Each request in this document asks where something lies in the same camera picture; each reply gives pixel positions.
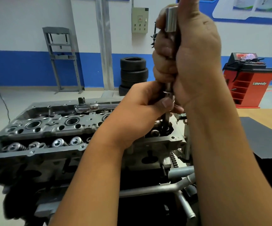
electrical panel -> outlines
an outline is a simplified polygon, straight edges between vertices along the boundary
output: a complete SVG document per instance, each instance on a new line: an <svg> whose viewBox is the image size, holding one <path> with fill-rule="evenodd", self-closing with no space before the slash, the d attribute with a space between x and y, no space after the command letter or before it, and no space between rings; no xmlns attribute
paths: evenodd
<svg viewBox="0 0 272 226"><path fill-rule="evenodd" d="M132 33L147 33L149 28L149 8L132 8Z"/></svg>

person's right hand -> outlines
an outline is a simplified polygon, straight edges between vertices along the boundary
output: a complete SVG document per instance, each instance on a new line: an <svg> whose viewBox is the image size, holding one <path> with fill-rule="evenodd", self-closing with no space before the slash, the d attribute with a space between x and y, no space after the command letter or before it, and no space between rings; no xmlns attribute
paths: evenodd
<svg viewBox="0 0 272 226"><path fill-rule="evenodd" d="M157 81L175 82L176 100L185 108L193 99L223 86L225 81L221 71L221 39L214 22L199 11L199 0L180 0L178 23L181 45L174 61L168 59L175 47L165 37L165 9L160 12L156 26L161 31L155 42L153 71Z"/></svg>

tiled floor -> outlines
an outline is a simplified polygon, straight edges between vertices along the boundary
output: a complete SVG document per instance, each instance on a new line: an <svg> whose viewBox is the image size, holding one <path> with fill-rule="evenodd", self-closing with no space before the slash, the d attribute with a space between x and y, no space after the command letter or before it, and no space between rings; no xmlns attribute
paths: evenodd
<svg viewBox="0 0 272 226"><path fill-rule="evenodd" d="M66 92L54 94L53 91L34 90L34 89L0 89L0 92L9 108L10 119L14 119L24 109L26 109L33 102L48 102L59 100L77 99L82 96L85 98L99 98L103 91L84 91L81 95L75 92ZM262 102L261 108L272 108L272 91L266 92ZM8 123L5 106L0 99L0 130L3 129ZM4 195L2 194L2 187L0 186L0 226L23 226L22 220L5 220L3 216L2 202Z"/></svg>

bulletin board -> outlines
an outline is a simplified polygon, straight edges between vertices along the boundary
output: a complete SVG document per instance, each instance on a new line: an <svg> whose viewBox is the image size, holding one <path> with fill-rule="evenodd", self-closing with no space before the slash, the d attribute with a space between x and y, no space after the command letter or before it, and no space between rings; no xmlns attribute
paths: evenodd
<svg viewBox="0 0 272 226"><path fill-rule="evenodd" d="M200 11L214 21L272 25L272 0L200 0Z"/></svg>

table surface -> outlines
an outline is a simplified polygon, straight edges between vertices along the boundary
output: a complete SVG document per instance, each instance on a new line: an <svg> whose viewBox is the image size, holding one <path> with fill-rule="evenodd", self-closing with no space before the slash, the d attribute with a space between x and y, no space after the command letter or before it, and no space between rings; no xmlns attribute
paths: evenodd
<svg viewBox="0 0 272 226"><path fill-rule="evenodd" d="M237 109L240 117L250 117L272 129L272 109Z"/></svg>

